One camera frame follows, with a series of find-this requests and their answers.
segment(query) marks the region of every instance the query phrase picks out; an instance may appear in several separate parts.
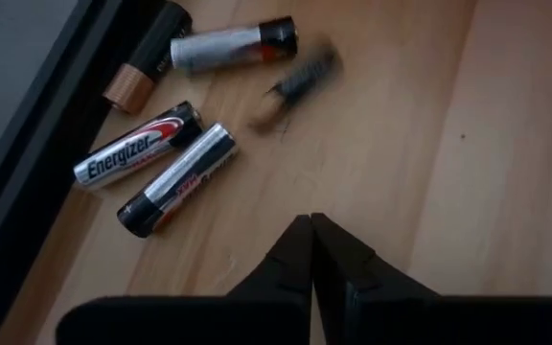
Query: duracell battery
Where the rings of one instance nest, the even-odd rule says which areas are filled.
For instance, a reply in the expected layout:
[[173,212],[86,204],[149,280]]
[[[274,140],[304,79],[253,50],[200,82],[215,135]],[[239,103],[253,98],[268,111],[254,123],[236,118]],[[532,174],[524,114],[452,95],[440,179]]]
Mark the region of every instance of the duracell battery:
[[188,72],[221,66],[292,58],[297,54],[297,29],[290,16],[250,27],[173,39],[174,68]]
[[308,59],[262,96],[252,110],[248,124],[258,131],[270,130],[283,114],[298,104],[340,65],[335,47],[329,41],[322,41]]
[[170,40],[184,37],[193,19],[180,5],[165,1],[144,38],[103,93],[115,108],[129,114],[142,110],[150,93],[172,64]]

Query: wood grain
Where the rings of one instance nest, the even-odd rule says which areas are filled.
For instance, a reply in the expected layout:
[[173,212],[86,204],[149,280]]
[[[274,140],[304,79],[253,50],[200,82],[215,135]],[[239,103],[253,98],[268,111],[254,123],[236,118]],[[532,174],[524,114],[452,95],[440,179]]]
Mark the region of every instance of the wood grain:
[[173,155],[72,192],[0,344],[51,344],[64,313],[104,295],[222,294],[312,211],[438,292],[552,294],[552,0],[180,3],[198,32],[291,14],[301,53],[328,35],[343,73],[267,136],[247,113],[290,63],[170,72],[139,117],[113,112],[95,146],[189,100],[241,154],[145,241],[115,212]]

